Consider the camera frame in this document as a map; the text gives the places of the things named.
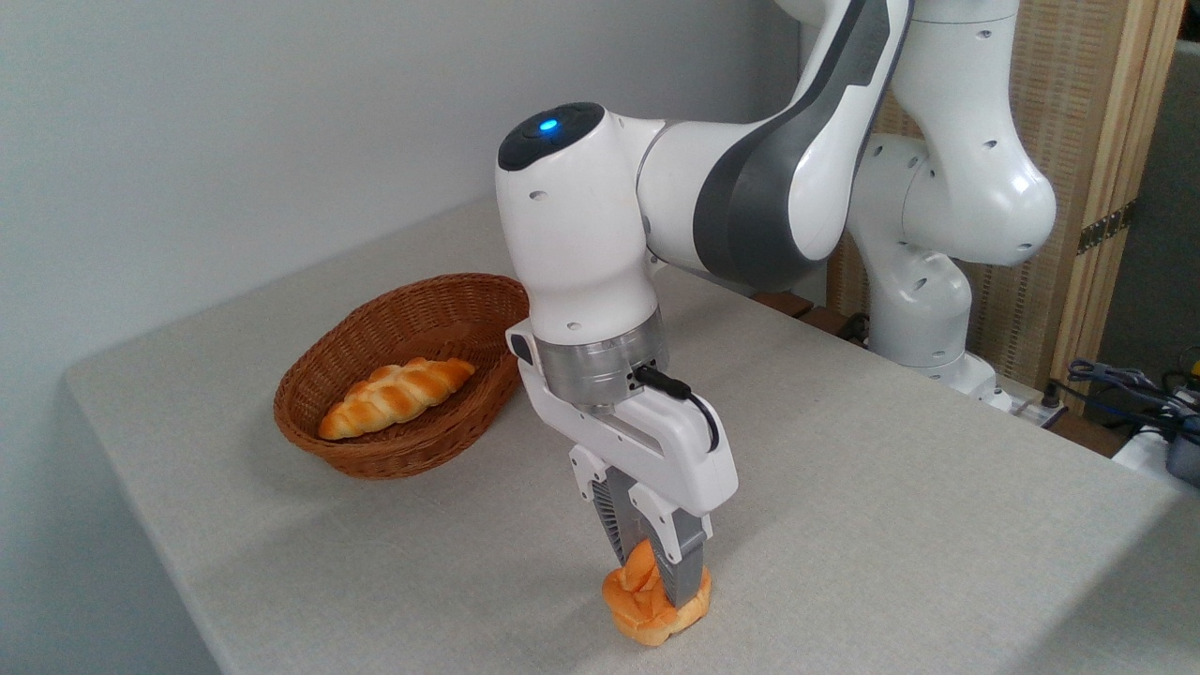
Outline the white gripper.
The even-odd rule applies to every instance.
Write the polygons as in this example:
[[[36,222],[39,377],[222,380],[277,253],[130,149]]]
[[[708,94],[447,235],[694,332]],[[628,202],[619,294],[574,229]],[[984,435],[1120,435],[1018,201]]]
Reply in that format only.
[[[618,563],[626,565],[634,548],[649,539],[668,602],[685,607],[701,586],[706,514],[739,485],[728,440],[712,450],[698,406],[652,388],[608,414],[578,410],[548,390],[529,321],[510,325],[506,340],[539,417],[580,444],[569,453],[574,476]]]

